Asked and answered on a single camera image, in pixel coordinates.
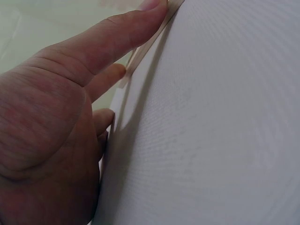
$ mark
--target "white surface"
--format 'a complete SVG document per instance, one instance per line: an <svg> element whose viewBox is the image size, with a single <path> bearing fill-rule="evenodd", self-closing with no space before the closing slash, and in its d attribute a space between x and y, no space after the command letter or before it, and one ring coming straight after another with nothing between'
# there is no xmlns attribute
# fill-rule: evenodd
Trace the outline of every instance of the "white surface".
<svg viewBox="0 0 300 225"><path fill-rule="evenodd" d="M94 224L300 224L300 2L187 0L167 33L113 101Z"/></svg>

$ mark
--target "hand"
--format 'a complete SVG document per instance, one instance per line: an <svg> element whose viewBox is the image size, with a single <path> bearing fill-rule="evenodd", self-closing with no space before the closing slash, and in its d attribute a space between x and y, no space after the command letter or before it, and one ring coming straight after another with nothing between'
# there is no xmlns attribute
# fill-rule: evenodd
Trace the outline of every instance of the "hand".
<svg viewBox="0 0 300 225"><path fill-rule="evenodd" d="M124 75L112 62L157 31L166 14L166 0L159 2L110 17L0 76L0 224L92 219L114 113L92 112L91 104Z"/></svg>

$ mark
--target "fingernail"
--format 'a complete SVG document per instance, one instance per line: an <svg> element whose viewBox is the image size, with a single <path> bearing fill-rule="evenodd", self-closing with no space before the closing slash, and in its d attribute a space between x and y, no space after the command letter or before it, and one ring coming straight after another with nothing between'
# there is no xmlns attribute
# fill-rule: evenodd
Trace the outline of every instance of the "fingernail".
<svg viewBox="0 0 300 225"><path fill-rule="evenodd" d="M149 11L158 6L160 2L161 0L144 0L137 10Z"/></svg>

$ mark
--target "finger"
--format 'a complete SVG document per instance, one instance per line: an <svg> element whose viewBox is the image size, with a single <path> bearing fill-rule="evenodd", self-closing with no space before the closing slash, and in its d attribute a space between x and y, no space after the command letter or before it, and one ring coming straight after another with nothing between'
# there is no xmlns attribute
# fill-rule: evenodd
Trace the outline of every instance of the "finger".
<svg viewBox="0 0 300 225"><path fill-rule="evenodd" d="M114 112L110 109L100 109L93 113L93 121L97 136L101 135L112 124Z"/></svg>
<svg viewBox="0 0 300 225"><path fill-rule="evenodd" d="M154 9L109 17L82 34L45 48L35 55L36 62L44 59L47 63L40 62L43 69L86 86L103 68L155 34L166 15L167 0L152 2L158 4Z"/></svg>
<svg viewBox="0 0 300 225"><path fill-rule="evenodd" d="M108 138L108 132L105 131L102 135L98 137L98 143L99 143L99 160L102 158L105 149L106 149L106 143Z"/></svg>
<svg viewBox="0 0 300 225"><path fill-rule="evenodd" d="M122 64L112 64L106 70L95 76L85 87L91 102L96 101L107 92L118 80L125 75L126 69Z"/></svg>

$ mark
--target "white fabric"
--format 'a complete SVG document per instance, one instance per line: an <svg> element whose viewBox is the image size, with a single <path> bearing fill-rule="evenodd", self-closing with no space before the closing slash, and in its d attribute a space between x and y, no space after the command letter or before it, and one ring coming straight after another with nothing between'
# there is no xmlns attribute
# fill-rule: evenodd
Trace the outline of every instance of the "white fabric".
<svg viewBox="0 0 300 225"><path fill-rule="evenodd" d="M95 225L300 224L299 0L186 0L112 108Z"/></svg>

